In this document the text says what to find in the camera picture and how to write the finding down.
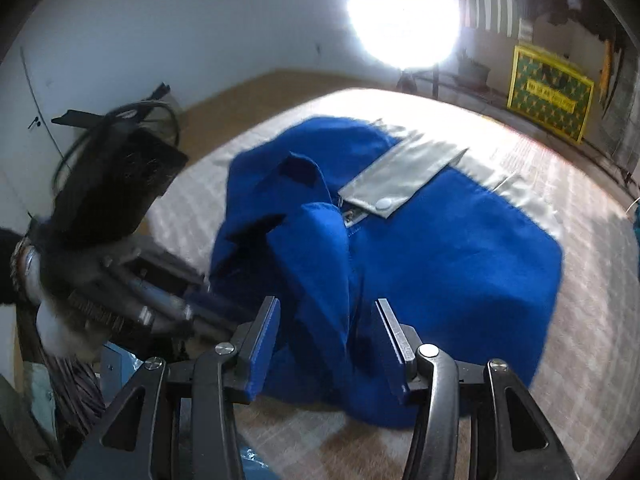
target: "white bedsheet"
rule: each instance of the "white bedsheet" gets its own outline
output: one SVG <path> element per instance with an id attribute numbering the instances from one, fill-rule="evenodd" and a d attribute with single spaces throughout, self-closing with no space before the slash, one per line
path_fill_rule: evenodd
<path id="1" fill-rule="evenodd" d="M 149 211 L 156 239 L 206 271 L 224 219 L 230 161 L 317 115 L 455 131 L 477 156 L 522 174 L 557 210 L 564 224 L 563 281 L 532 394 L 581 478 L 604 480 L 640 429 L 638 245 L 615 200 L 541 144 L 433 100 L 369 89 L 336 92 L 252 128 L 184 171 Z M 283 480 L 400 478 L 411 439 L 407 431 L 267 398 L 239 407 L 236 416 L 241 433 Z M 466 429 L 463 423 L 462 445 Z M 462 462 L 463 450 L 459 456 Z M 465 474 L 456 470 L 459 478 Z"/>

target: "door handle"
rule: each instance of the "door handle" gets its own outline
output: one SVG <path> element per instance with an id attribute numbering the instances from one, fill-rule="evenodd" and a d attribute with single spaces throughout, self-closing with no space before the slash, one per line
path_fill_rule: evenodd
<path id="1" fill-rule="evenodd" d="M 33 119 L 33 121 L 31 121 L 31 124 L 29 124 L 29 126 L 27 126 L 27 130 L 31 130 L 31 127 L 32 127 L 34 124 L 35 124 L 36 126 L 40 126 L 40 125 L 42 124 L 42 123 L 40 122 L 40 117 L 36 116 L 36 117 Z"/>

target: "metal screw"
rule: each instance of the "metal screw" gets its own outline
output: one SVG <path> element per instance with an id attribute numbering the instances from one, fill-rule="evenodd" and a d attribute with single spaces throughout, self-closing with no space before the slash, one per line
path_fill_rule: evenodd
<path id="1" fill-rule="evenodd" d="M 216 345 L 216 354 L 227 355 L 231 354 L 236 349 L 231 343 L 218 343 Z"/>
<path id="2" fill-rule="evenodd" d="M 418 352 L 425 357 L 436 357 L 440 353 L 440 349 L 436 345 L 426 344 L 418 346 Z"/>
<path id="3" fill-rule="evenodd" d="M 162 366 L 162 359 L 159 357 L 150 357 L 145 361 L 145 368 L 147 370 L 158 370 Z"/>
<path id="4" fill-rule="evenodd" d="M 494 372 L 506 372 L 509 369 L 509 365 L 502 359 L 491 359 L 489 361 L 489 366 Z"/>

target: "black cable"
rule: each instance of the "black cable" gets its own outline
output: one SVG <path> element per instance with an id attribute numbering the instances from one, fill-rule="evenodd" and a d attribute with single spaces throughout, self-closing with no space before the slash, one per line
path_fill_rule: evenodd
<path id="1" fill-rule="evenodd" d="M 91 139 L 91 137 L 99 134 L 101 131 L 104 131 L 106 128 L 108 128 L 118 120 L 127 120 L 127 118 L 120 117 L 120 115 L 122 114 L 125 114 L 127 112 L 148 112 L 153 108 L 164 108 L 169 112 L 171 123 L 174 128 L 174 146 L 177 148 L 180 144 L 180 124 L 178 124 L 178 117 L 175 115 L 174 110 L 167 103 L 152 100 L 137 101 L 135 103 L 129 103 L 127 105 L 114 108 L 113 110 L 105 114 L 95 126 L 89 128 L 88 130 L 85 130 L 82 135 L 74 141 L 71 147 L 66 150 L 66 153 L 62 156 L 62 159 L 56 167 L 56 171 L 53 173 L 53 178 L 51 179 L 51 190 L 53 192 L 53 195 L 56 196 L 60 192 L 58 181 L 60 179 L 60 173 L 65 167 L 65 164 L 68 163 L 73 154 L 89 139 Z"/>

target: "wooden floor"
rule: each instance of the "wooden floor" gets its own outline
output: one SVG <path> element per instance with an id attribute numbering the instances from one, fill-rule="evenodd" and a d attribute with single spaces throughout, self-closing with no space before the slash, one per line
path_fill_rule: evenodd
<path id="1" fill-rule="evenodd" d="M 181 117 L 180 149 L 189 164 L 289 108 L 345 88 L 382 88 L 371 81 L 320 72 L 278 70 L 203 101 Z"/>

